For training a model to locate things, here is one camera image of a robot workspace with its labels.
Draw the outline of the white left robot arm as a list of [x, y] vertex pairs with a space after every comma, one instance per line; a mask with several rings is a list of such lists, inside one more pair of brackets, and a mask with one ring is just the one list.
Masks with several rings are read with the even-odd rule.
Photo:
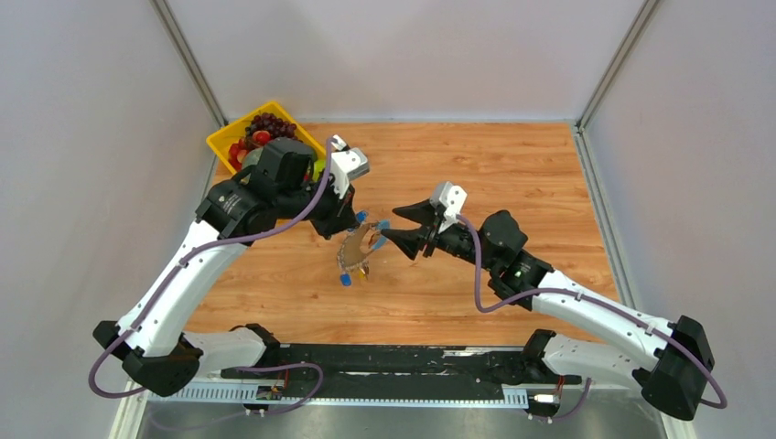
[[96, 326], [103, 355], [119, 359], [138, 391], [159, 396], [223, 369], [272, 377], [280, 355], [263, 327], [196, 333], [187, 323], [222, 273], [256, 242], [302, 221], [323, 238], [357, 227], [353, 183], [369, 170], [367, 155], [337, 136], [323, 154], [290, 138], [263, 146], [256, 160], [209, 190], [177, 252], [138, 303]]

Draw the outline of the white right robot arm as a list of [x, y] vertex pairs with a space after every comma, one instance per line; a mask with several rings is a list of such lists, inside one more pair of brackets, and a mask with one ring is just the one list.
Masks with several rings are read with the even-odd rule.
[[654, 409], [681, 421], [694, 420], [701, 405], [727, 408], [727, 395], [712, 374], [715, 359], [705, 329], [693, 318], [651, 316], [572, 280], [525, 250], [528, 238], [507, 210], [490, 214], [479, 227], [431, 200], [394, 213], [419, 225], [382, 231], [409, 259], [440, 250], [473, 264], [473, 301], [480, 313], [519, 306], [598, 338], [584, 342], [535, 331], [522, 358], [531, 380], [555, 374], [613, 383], [638, 391]]

